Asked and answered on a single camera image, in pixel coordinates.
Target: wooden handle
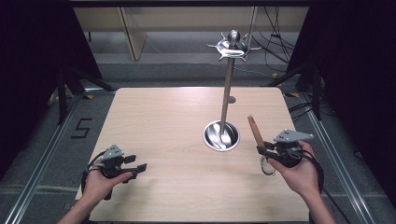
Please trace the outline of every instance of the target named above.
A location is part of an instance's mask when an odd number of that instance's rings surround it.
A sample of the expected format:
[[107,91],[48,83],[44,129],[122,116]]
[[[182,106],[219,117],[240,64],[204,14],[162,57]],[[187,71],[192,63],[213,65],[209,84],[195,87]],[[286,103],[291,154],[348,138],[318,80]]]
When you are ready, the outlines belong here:
[[262,140],[262,135],[257,127],[256,121],[254,121],[254,118],[251,115],[247,117],[247,120],[248,124],[250,124],[250,129],[253,132],[254,139],[256,139],[257,146],[264,147],[264,140]]

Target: human hand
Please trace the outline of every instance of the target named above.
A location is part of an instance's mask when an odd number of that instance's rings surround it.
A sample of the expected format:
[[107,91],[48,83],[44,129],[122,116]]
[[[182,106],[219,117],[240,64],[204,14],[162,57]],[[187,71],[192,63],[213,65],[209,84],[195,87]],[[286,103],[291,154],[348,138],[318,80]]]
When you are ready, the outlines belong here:
[[114,178],[107,179],[102,175],[98,168],[93,166],[88,174],[87,184],[81,199],[98,204],[116,185],[128,180],[132,175],[132,172],[128,172]]
[[[303,141],[299,141],[299,144],[303,150],[314,155],[312,147],[309,144]],[[269,159],[268,162],[282,174],[289,187],[303,198],[307,194],[319,193],[318,173],[311,161],[302,158],[300,163],[292,168],[287,168],[273,159]]]

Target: wooden tabletop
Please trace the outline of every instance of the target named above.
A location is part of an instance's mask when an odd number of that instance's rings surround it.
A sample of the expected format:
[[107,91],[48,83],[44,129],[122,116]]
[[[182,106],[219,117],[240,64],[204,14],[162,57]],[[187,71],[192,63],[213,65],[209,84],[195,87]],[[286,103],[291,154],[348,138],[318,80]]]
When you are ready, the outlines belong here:
[[249,128],[252,115],[264,141],[294,130],[277,88],[231,88],[227,122],[240,132],[237,147],[210,149],[205,126],[220,120],[223,88],[120,89],[92,157],[115,144],[147,163],[136,180],[114,188],[93,210],[95,221],[264,222],[307,221],[304,201],[280,174],[267,176]]

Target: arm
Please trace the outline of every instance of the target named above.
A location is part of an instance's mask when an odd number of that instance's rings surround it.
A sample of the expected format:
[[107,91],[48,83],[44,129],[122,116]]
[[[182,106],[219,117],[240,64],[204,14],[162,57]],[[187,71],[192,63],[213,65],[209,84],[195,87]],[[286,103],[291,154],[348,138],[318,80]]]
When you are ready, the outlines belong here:
[[107,196],[114,186],[129,179],[131,176],[132,173],[125,173],[112,179],[107,179],[102,176],[99,170],[91,170],[88,174],[84,194],[58,224],[81,223],[91,213],[93,208]]
[[[313,154],[309,144],[303,141],[299,143],[303,150]],[[268,162],[282,174],[289,187],[303,198],[315,223],[336,223],[320,196],[317,170],[309,160],[302,159],[297,166],[292,168],[287,168],[272,159]]]

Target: printed number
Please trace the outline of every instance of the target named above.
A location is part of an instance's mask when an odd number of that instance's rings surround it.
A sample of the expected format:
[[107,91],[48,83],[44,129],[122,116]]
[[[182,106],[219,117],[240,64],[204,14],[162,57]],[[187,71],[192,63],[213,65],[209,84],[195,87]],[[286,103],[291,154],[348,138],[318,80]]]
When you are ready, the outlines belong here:
[[82,135],[82,136],[72,136],[72,138],[86,138],[86,137],[87,137],[87,134],[88,134],[88,132],[90,131],[90,128],[80,128],[80,127],[79,127],[79,125],[81,124],[81,122],[84,121],[84,120],[92,120],[92,119],[80,119],[80,120],[79,120],[79,122],[78,122],[78,124],[77,124],[77,127],[76,127],[76,130],[77,130],[77,131],[85,131],[84,135]]

